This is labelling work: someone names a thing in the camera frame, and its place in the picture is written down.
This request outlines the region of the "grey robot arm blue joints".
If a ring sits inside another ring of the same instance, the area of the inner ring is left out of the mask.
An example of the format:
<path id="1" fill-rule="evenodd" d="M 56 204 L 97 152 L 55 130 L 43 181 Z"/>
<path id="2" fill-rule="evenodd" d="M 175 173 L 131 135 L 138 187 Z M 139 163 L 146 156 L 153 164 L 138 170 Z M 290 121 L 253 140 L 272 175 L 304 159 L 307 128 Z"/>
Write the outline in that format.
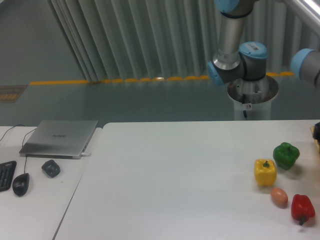
<path id="1" fill-rule="evenodd" d="M 237 79 L 259 81 L 266 75 L 268 51 L 259 42 L 240 43 L 245 18 L 253 11 L 253 0 L 216 0 L 222 15 L 218 50 L 207 63 L 209 77 L 217 85 Z M 302 81 L 320 87 L 320 53 L 310 48 L 299 50 L 291 59 L 290 70 Z"/>

